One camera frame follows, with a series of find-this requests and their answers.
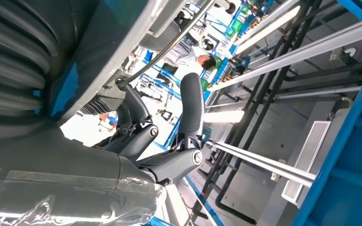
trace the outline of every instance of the plastic wrap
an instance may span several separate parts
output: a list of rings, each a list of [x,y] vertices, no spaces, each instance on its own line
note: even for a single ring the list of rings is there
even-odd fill
[[[0,226],[125,226],[147,223],[164,187],[121,180],[11,171],[0,179]]]

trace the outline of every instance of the silver pipe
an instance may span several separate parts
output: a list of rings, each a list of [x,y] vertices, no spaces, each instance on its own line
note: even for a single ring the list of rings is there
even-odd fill
[[[247,103],[247,101],[232,102],[232,103],[219,104],[219,105],[211,105],[211,106],[207,106],[206,108],[222,107],[222,106],[234,106],[234,105],[245,104],[245,103]]]
[[[249,29],[245,35],[243,35],[239,41],[237,42],[242,43],[246,40],[248,40],[250,37],[252,37],[255,33],[260,31],[262,28],[267,26],[269,23],[277,19],[281,14],[283,14],[285,11],[287,11],[289,8],[291,8],[293,5],[295,5],[299,0],[288,0],[277,7],[274,12],[272,12],[268,17],[266,17],[263,21],[261,21],[256,27],[253,29]]]
[[[362,22],[268,61],[248,73],[215,85],[208,90],[219,90],[360,40],[362,40]]]
[[[226,147],[228,149],[231,149],[233,151],[236,151],[238,153],[241,153],[241,154],[244,154],[246,156],[249,156],[251,158],[255,158],[257,160],[260,160],[260,161],[263,161],[265,163],[268,163],[272,166],[275,166],[275,167],[279,167],[283,170],[287,170],[287,171],[290,171],[294,174],[297,174],[301,177],[303,177],[304,179],[307,179],[307,180],[315,180],[316,179],[316,175],[315,174],[312,174],[312,173],[309,173],[309,172],[306,172],[306,171],[303,171],[301,169],[297,169],[295,167],[292,167],[292,166],[289,166],[287,164],[284,164],[282,162],[279,162],[279,161],[275,161],[275,160],[272,160],[272,159],[269,159],[269,158],[266,158],[264,156],[261,156],[259,154],[255,154],[253,152],[249,152],[247,150],[243,150],[241,148],[238,148],[238,147],[234,147],[232,145],[229,145],[229,144],[226,144],[226,143],[222,143],[222,142],[215,142],[217,145],[220,145],[220,146],[223,146],[223,147]]]
[[[339,94],[339,93],[349,93],[349,92],[357,92],[361,89],[361,86],[356,87],[348,87],[348,88],[340,88],[340,89],[329,89],[329,90],[322,90],[322,91],[315,91],[309,93],[298,93],[298,94],[291,94],[291,95],[283,95],[279,97],[275,97],[274,100],[284,100],[290,99],[295,97],[312,97],[312,96],[319,96],[325,94]]]
[[[274,172],[274,173],[279,174],[279,175],[281,175],[281,176],[283,176],[283,177],[285,177],[287,179],[296,181],[296,182],[298,182],[298,183],[300,183],[300,184],[302,184],[302,185],[304,185],[306,187],[311,187],[312,186],[312,183],[313,183],[312,180],[297,176],[297,175],[291,173],[289,170],[284,171],[283,169],[280,169],[280,168],[277,168],[277,167],[275,167],[273,165],[270,165],[267,162],[260,161],[258,159],[255,159],[255,158],[246,156],[246,155],[244,155],[242,153],[236,152],[236,151],[234,151],[232,149],[229,149],[229,148],[226,148],[224,146],[218,145],[216,142],[213,143],[213,142],[208,141],[207,144],[212,145],[212,146],[214,146],[216,148],[219,148],[219,149],[221,149],[221,150],[223,150],[225,152],[228,152],[228,153],[230,153],[230,154],[232,154],[234,156],[237,156],[237,157],[239,157],[239,158],[241,158],[241,159],[243,159],[245,161],[248,161],[248,162],[250,162],[250,163],[252,163],[254,165],[262,167],[263,169],[266,169],[266,170],[268,170],[270,172]]]
[[[125,81],[122,81],[117,86],[119,88],[126,86],[128,83],[140,77],[147,69],[149,69],[159,60],[161,60],[175,45],[177,45],[181,41],[181,39],[190,31],[190,29],[199,21],[199,19],[208,11],[208,9],[210,9],[214,5],[214,2],[215,0],[207,0],[200,8],[198,13],[196,13],[191,21],[184,27],[184,29],[162,51],[160,51],[160,53],[154,59],[152,59],[147,65],[145,65],[133,76],[126,79]]]
[[[249,66],[250,66],[250,65],[254,65],[255,63],[257,63],[257,62],[259,62],[259,61],[261,61],[261,60],[267,59],[269,56],[270,56],[270,55],[267,54],[267,55],[263,56],[262,58],[259,58],[259,59],[255,60],[255,61],[253,61],[253,62],[250,62],[250,63],[249,63]]]

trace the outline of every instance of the person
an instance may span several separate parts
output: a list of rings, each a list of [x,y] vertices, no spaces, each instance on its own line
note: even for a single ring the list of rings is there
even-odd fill
[[[196,56],[192,46],[181,40],[164,57],[164,61],[172,66],[180,67],[197,62],[205,70],[216,66],[216,59],[211,55]]]

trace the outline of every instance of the green component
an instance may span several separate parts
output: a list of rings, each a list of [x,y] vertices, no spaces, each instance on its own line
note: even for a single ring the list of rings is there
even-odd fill
[[[200,80],[200,83],[202,84],[202,88],[203,88],[203,91],[206,91],[207,90],[207,87],[209,86],[209,82],[206,80],[206,79],[204,79],[204,78],[202,78],[201,80]]]
[[[216,60],[216,69],[219,69],[221,66],[222,60],[218,56],[214,56],[214,58]]]
[[[246,4],[241,9],[241,13],[247,14],[247,12],[250,10],[251,6],[249,4]]]
[[[240,21],[240,20],[236,20],[234,22],[234,24],[232,25],[232,29],[235,31],[235,32],[239,32],[241,29],[242,29],[242,25],[243,25],[243,22]]]
[[[227,35],[228,37],[232,38],[232,37],[234,37],[235,33],[236,33],[236,32],[235,32],[233,29],[229,29],[229,30],[227,31],[226,35]]]

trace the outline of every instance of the metal rod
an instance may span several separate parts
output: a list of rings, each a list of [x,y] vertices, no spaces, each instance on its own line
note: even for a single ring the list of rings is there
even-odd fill
[[[234,105],[240,105],[240,104],[244,104],[244,103],[247,103],[247,101],[233,102],[233,103],[226,103],[226,104],[219,104],[219,105],[212,105],[212,106],[207,106],[206,108],[223,107],[223,106],[234,106]]]
[[[184,27],[184,29],[162,50],[160,53],[152,59],[147,65],[145,65],[141,70],[136,72],[133,76],[121,82],[117,86],[119,88],[126,86],[128,83],[132,82],[134,79],[140,77],[147,69],[156,64],[161,60],[175,45],[177,45],[181,39],[189,32],[189,30],[199,21],[199,19],[214,5],[215,0],[207,0],[203,6],[200,8],[198,13],[194,15],[191,21]]]
[[[238,97],[233,97],[233,96],[231,96],[231,94],[229,94],[229,93],[227,93],[227,92],[223,92],[222,93],[224,96],[226,96],[226,97],[228,97],[229,99],[231,99],[232,101],[234,101],[234,102],[237,102],[238,101]]]
[[[214,91],[227,86],[231,86],[233,84],[259,76],[263,73],[267,73],[300,62],[304,59],[317,56],[332,49],[339,48],[359,40],[362,40],[362,22],[347,27],[318,41],[305,45],[304,47],[295,49],[294,51],[291,51],[288,54],[280,56],[274,60],[268,61],[267,63],[261,65],[255,70],[238,76],[230,81],[226,81],[224,83],[220,83],[211,87],[209,91]]]
[[[279,161],[275,161],[275,160],[272,160],[272,159],[269,159],[269,158],[266,158],[266,157],[263,157],[259,154],[255,154],[253,152],[249,152],[249,151],[246,151],[246,150],[243,150],[241,148],[237,148],[237,147],[234,147],[234,146],[231,146],[231,145],[228,145],[228,144],[225,144],[225,143],[221,143],[221,142],[216,142],[216,141],[212,141],[210,142],[211,144],[216,144],[216,145],[219,145],[219,146],[222,146],[222,147],[225,147],[225,148],[228,148],[228,149],[231,149],[235,152],[238,152],[240,154],[243,154],[243,155],[246,155],[247,157],[251,157],[251,158],[254,158],[256,160],[260,160],[260,161],[263,161],[269,165],[272,165],[274,167],[279,167],[283,170],[286,170],[286,171],[289,171],[291,173],[294,173],[296,175],[299,175],[301,176],[303,179],[306,179],[306,180],[315,180],[316,179],[316,175],[315,174],[312,174],[312,173],[309,173],[309,172],[306,172],[306,171],[303,171],[303,170],[300,170],[300,169],[297,169],[295,167],[292,167],[292,166],[289,166],[287,164],[284,164],[282,162],[279,162]]]
[[[279,103],[291,103],[291,102],[319,102],[319,101],[338,101],[341,100],[342,97],[334,96],[334,97],[297,97],[290,99],[281,99],[281,100],[273,100],[272,102],[275,104]]]
[[[314,84],[307,84],[307,85],[303,85],[303,86],[280,89],[280,90],[278,90],[277,94],[293,93],[293,92],[299,92],[299,91],[306,91],[306,90],[310,90],[310,89],[321,89],[321,88],[333,87],[333,86],[352,85],[352,84],[358,84],[361,82],[362,82],[362,76],[349,77],[349,78],[344,78],[344,79],[339,79],[339,80],[325,81],[325,82],[319,82],[319,83],[314,83]]]
[[[315,63],[311,62],[310,60],[306,59],[306,60],[304,60],[304,62],[308,63],[310,66],[314,67],[315,69],[322,71],[322,68],[320,68],[319,66],[317,66]]]
[[[331,75],[331,74],[337,74],[337,73],[343,73],[343,72],[351,72],[351,71],[358,70],[358,69],[362,69],[362,63],[337,67],[337,68],[330,69],[330,70],[322,70],[322,71],[318,71],[318,72],[301,74],[301,75],[295,76],[295,77],[286,76],[285,81],[297,81],[297,80],[302,80],[302,79],[310,79],[310,78],[315,78],[315,77],[320,77],[320,76],[325,76],[325,75]]]
[[[237,43],[239,44],[248,40],[255,33],[259,32],[262,28],[273,22],[275,19],[277,19],[277,17],[279,17],[281,14],[283,14],[285,11],[287,11],[289,8],[291,8],[293,5],[295,5],[298,2],[299,0],[288,0],[284,2],[282,5],[278,6],[277,9],[275,9],[268,17],[266,17],[263,21],[261,21],[256,27],[254,27],[253,29],[249,29],[249,31],[247,31],[246,34],[243,35]]]
[[[349,10],[347,10],[347,9],[344,8],[344,7],[342,7],[342,8],[340,8],[340,9],[337,9],[337,10],[335,10],[334,12],[332,12],[332,13],[324,16],[324,17],[321,18],[321,19],[322,19],[323,21],[325,21],[325,22],[329,22],[329,21],[331,21],[331,20],[333,20],[333,19],[335,19],[335,18],[337,18],[337,17],[342,16],[343,14],[345,14],[345,13],[347,13],[347,12],[349,12]],[[309,31],[311,31],[311,30],[313,30],[313,29],[316,29],[317,27],[319,27],[319,26],[321,26],[321,25],[322,25],[322,23],[321,23],[320,21],[316,21],[316,22],[314,22],[314,23],[310,26]]]
[[[291,94],[291,95],[284,95],[275,97],[274,100],[283,100],[283,99],[290,99],[296,97],[313,97],[325,94],[339,94],[339,93],[350,93],[350,92],[357,92],[361,89],[361,86],[356,87],[348,87],[348,88],[340,88],[340,89],[329,89],[329,90],[322,90],[322,91],[315,91],[309,93],[298,93],[298,94]]]
[[[253,61],[253,62],[250,62],[249,66],[251,66],[251,65],[253,65],[253,64],[255,64],[255,63],[259,62],[259,61],[262,61],[262,60],[264,60],[264,59],[267,59],[269,56],[270,56],[270,54],[265,55],[265,56],[263,56],[262,58],[259,58],[259,59],[255,60],[255,61]]]
[[[253,93],[253,90],[249,89],[248,87],[246,87],[246,86],[244,86],[244,85],[242,85],[241,88],[242,88],[244,91],[246,91],[247,93],[249,93],[249,94],[252,94],[252,93]]]
[[[225,152],[228,152],[228,153],[230,153],[230,154],[232,154],[232,155],[234,155],[234,156],[237,156],[238,158],[241,158],[241,159],[243,159],[243,160],[245,160],[245,161],[248,161],[248,162],[250,162],[250,163],[252,163],[252,164],[254,164],[254,165],[260,166],[260,167],[262,167],[263,169],[266,169],[266,170],[269,170],[269,171],[274,172],[274,173],[276,173],[276,174],[279,174],[279,175],[281,175],[281,176],[283,176],[283,177],[285,177],[285,178],[287,178],[287,179],[296,181],[296,182],[298,182],[298,183],[300,183],[300,184],[302,184],[302,185],[304,185],[304,186],[306,186],[306,187],[311,187],[311,186],[312,186],[312,181],[310,181],[310,180],[308,180],[308,179],[304,179],[304,178],[298,177],[298,176],[296,176],[296,175],[294,175],[294,174],[292,174],[292,173],[283,171],[283,170],[281,170],[281,169],[279,169],[279,168],[277,168],[277,167],[274,167],[274,166],[272,166],[272,165],[269,165],[269,164],[267,164],[267,163],[265,163],[265,162],[256,160],[256,159],[254,159],[254,158],[251,158],[251,157],[249,157],[249,156],[246,156],[246,155],[244,155],[244,154],[241,154],[241,153],[236,152],[236,151],[234,151],[234,150],[231,150],[231,149],[229,149],[229,148],[226,148],[226,147],[223,147],[223,146],[220,146],[220,145],[211,143],[210,141],[208,141],[207,143],[210,144],[210,145],[213,145],[213,146],[215,146],[215,147],[217,147],[217,148],[219,148],[219,149],[221,149],[221,150],[223,150],[223,151],[225,151]]]

